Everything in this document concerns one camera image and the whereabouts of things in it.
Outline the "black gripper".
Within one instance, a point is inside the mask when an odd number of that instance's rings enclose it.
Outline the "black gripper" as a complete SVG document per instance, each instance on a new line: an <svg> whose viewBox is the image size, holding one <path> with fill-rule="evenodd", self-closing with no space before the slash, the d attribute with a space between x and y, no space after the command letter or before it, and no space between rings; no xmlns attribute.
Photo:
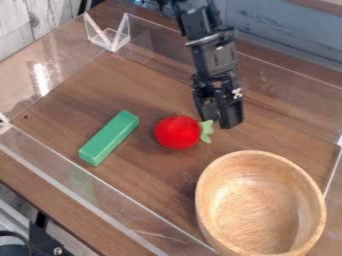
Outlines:
<svg viewBox="0 0 342 256"><path fill-rule="evenodd" d="M203 121L218 120L222 129L231 129L243 122L243 101L237 82L238 57L235 30L219 28L208 33L196 32L187 36L186 46L191 49L195 74L192 90L195 106Z"/></svg>

